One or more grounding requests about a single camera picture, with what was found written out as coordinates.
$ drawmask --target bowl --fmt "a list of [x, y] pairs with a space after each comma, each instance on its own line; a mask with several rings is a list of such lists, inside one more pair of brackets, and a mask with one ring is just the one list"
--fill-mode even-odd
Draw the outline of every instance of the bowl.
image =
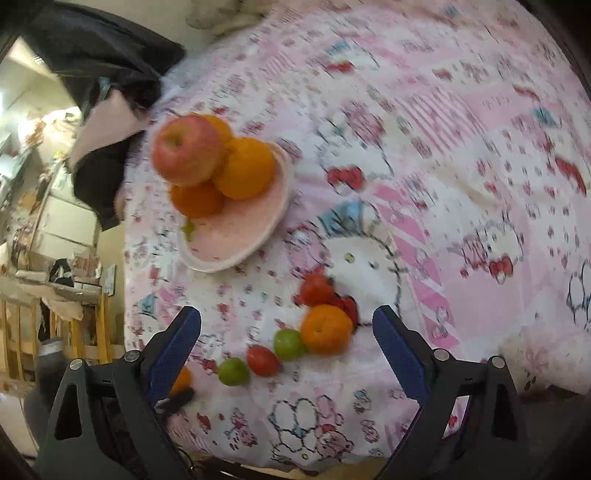
[[178, 253], [189, 268], [214, 273], [238, 265], [269, 240], [285, 216], [293, 183], [291, 157], [279, 145], [268, 145], [277, 168], [266, 192], [246, 200], [226, 199], [220, 213], [191, 220], [190, 242], [181, 230], [187, 218], [178, 214]]

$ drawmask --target pink bedsheet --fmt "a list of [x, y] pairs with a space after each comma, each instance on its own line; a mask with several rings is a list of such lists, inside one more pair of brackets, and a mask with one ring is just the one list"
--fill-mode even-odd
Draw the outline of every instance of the pink bedsheet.
[[[509, 342], [529, 385], [586, 391], [590, 104], [552, 38], [512, 1], [288, 4], [169, 75], [126, 168], [126, 346], [142, 348], [185, 304], [203, 316], [188, 361], [197, 395], [173, 438], [276, 468], [389, 456], [417, 405], [372, 336], [382, 304], [458, 358]], [[154, 133], [189, 112], [274, 141], [295, 165], [272, 240], [213, 275], [178, 259], [150, 163]], [[359, 305], [349, 351], [222, 385], [224, 357], [299, 325], [293, 295], [322, 270]]]

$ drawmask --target stuffed toy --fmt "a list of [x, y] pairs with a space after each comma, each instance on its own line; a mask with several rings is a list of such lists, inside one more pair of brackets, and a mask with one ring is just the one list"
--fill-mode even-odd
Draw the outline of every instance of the stuffed toy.
[[215, 37], [251, 27], [260, 22], [275, 0], [193, 0], [187, 23], [193, 28], [210, 29]]

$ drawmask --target green lime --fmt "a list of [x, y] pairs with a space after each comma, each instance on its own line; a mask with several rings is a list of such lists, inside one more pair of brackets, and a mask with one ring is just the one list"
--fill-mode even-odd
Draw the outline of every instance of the green lime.
[[304, 355], [306, 346], [301, 341], [300, 332], [291, 328], [282, 328], [275, 334], [273, 350], [279, 360], [291, 362]]
[[245, 385], [251, 377], [251, 373], [242, 360], [233, 356], [224, 360], [217, 369], [217, 377], [224, 385], [228, 387], [237, 387], [238, 385]]

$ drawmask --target cherry tomato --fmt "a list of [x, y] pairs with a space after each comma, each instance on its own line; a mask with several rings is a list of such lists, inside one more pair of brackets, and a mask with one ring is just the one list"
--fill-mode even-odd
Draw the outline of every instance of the cherry tomato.
[[311, 273], [306, 275], [300, 287], [299, 299], [308, 307], [331, 303], [335, 297], [335, 289], [331, 280], [323, 274]]
[[280, 363], [273, 352], [261, 345], [246, 350], [246, 363], [259, 377], [272, 377], [279, 371]]

